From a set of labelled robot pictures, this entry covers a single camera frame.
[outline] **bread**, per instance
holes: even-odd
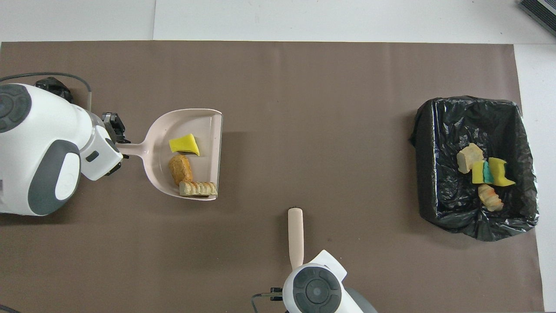
[[[168,166],[170,167],[170,172],[172,173],[176,185],[180,185],[181,181],[193,181],[193,173],[191,172],[189,160],[185,155],[175,155],[170,159]]]
[[[180,182],[180,195],[216,195],[216,185],[212,182]]]
[[[504,207],[504,203],[502,203],[494,188],[486,184],[479,186],[479,199],[486,206],[486,209],[491,212],[500,211]]]

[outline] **wooden handle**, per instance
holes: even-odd
[[[287,211],[287,235],[290,245],[291,268],[296,269],[303,265],[305,250],[303,211],[300,208],[291,208]]]

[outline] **trash bin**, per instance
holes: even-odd
[[[417,111],[410,138],[415,147],[420,215],[451,233],[497,241],[537,224],[536,177],[527,135],[515,103],[471,96],[435,98]],[[492,186],[504,203],[488,211],[471,174],[458,171],[456,155],[475,143],[485,158],[507,161],[506,177],[516,182]]]

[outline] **brown paper backdrop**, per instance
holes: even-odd
[[[416,109],[438,96],[520,102],[513,47],[424,43],[2,43],[2,76],[65,71],[135,143],[160,115],[224,114],[220,195],[172,198],[139,158],[47,217],[0,216],[0,301],[23,312],[252,312],[321,249],[380,312],[542,311],[533,231],[487,243],[418,214]],[[32,83],[38,78],[21,79]],[[77,81],[61,79],[84,103]],[[283,304],[258,300],[260,312]]]

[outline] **black cable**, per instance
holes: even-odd
[[[257,297],[262,297],[262,294],[256,294],[251,297],[251,305],[253,306],[253,310],[255,311],[255,313],[259,313],[259,311],[257,311],[257,307],[255,306],[255,298]]]
[[[17,75],[11,75],[11,76],[6,76],[3,78],[0,78],[0,81],[4,81],[4,80],[10,80],[10,79],[16,79],[16,78],[21,78],[21,77],[29,77],[29,76],[44,76],[44,75],[55,75],[55,76],[66,76],[66,77],[71,77],[74,78],[80,82],[82,82],[85,87],[87,87],[87,91],[91,92],[91,86],[89,85],[89,83],[87,83],[86,80],[84,80],[83,78],[74,75],[74,74],[68,74],[68,73],[60,73],[60,72],[36,72],[36,73],[25,73],[25,74],[17,74]]]
[[[1,305],[1,304],[0,304],[0,310],[6,311],[8,313],[21,313],[19,311],[16,311],[16,310],[12,309],[11,307],[7,307],[7,306]]]
[[[74,78],[80,82],[82,82],[85,87],[87,88],[88,91],[88,95],[87,95],[87,110],[91,111],[92,110],[92,95],[93,95],[93,91],[91,90],[91,86],[89,85],[89,83],[84,80],[83,78],[74,75],[74,74],[68,74],[68,73],[61,73],[61,72],[35,72],[35,73],[24,73],[24,74],[17,74],[17,75],[11,75],[11,76],[6,76],[6,77],[2,77],[0,78],[0,82],[4,81],[4,80],[10,80],[10,79],[16,79],[16,78],[21,78],[21,77],[29,77],[29,76],[44,76],[44,75],[54,75],[54,76],[66,76],[66,77],[71,77]]]

